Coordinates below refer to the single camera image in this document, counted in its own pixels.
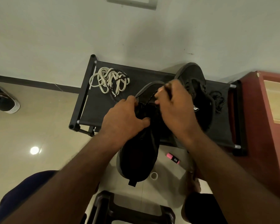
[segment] black plastic stool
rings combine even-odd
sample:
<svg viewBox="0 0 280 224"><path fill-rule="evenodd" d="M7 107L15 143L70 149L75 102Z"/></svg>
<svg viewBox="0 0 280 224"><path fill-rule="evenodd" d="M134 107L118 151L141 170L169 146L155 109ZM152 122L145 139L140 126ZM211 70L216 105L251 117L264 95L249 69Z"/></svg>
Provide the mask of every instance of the black plastic stool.
<svg viewBox="0 0 280 224"><path fill-rule="evenodd" d="M174 224L172 209L161 205L160 208L162 215L156 216L120 207L114 203L114 193L102 191L96 196L87 224L111 224L115 220L132 224Z"/></svg>

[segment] pink cap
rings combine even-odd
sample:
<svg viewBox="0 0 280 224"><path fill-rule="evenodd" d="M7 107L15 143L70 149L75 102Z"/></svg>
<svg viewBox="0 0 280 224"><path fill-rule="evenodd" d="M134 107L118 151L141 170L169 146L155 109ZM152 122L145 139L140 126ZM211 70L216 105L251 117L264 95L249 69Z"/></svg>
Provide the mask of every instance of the pink cap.
<svg viewBox="0 0 280 224"><path fill-rule="evenodd" d="M172 159L173 155L171 153L167 153L166 155L169 159Z"/></svg>

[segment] white switch plate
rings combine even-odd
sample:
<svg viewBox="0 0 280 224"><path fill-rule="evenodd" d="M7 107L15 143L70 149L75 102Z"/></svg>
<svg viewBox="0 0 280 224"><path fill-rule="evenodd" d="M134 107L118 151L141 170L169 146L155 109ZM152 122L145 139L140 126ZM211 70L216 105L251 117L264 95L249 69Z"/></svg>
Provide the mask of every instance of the white switch plate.
<svg viewBox="0 0 280 224"><path fill-rule="evenodd" d="M129 5L145 9L156 10L158 0L107 0L108 2L117 3L121 5Z"/></svg>

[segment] black shoe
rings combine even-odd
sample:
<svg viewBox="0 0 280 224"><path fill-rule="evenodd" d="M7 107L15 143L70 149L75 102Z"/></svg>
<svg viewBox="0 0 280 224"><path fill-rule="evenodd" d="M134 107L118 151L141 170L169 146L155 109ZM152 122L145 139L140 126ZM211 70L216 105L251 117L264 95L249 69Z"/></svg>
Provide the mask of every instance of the black shoe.
<svg viewBox="0 0 280 224"><path fill-rule="evenodd" d="M157 161L162 118L159 106L154 104L154 94L163 85L160 81L149 83L136 95L135 115L139 119L149 117L150 126L128 140L117 154L117 170L130 180L131 186L145 180Z"/></svg>
<svg viewBox="0 0 280 224"><path fill-rule="evenodd" d="M20 109L20 103L0 88L0 110L9 114Z"/></svg>
<svg viewBox="0 0 280 224"><path fill-rule="evenodd" d="M206 80L201 68L195 63L184 65L176 73L185 89L192 95L196 119L205 132L209 129L215 113L215 101L206 93Z"/></svg>

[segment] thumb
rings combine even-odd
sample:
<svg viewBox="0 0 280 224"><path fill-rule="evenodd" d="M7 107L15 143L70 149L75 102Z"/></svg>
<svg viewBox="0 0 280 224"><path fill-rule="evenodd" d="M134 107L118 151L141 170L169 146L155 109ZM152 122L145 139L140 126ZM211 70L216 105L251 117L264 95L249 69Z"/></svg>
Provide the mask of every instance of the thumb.
<svg viewBox="0 0 280 224"><path fill-rule="evenodd" d="M149 125L150 125L150 118L149 117L145 117L144 119L140 119L139 122L140 122L140 125L141 125L142 129L144 129L146 127L149 127Z"/></svg>
<svg viewBox="0 0 280 224"><path fill-rule="evenodd" d="M158 89L158 92L155 94L155 97L158 99L158 103L160 104L161 109L167 108L172 104L164 86Z"/></svg>

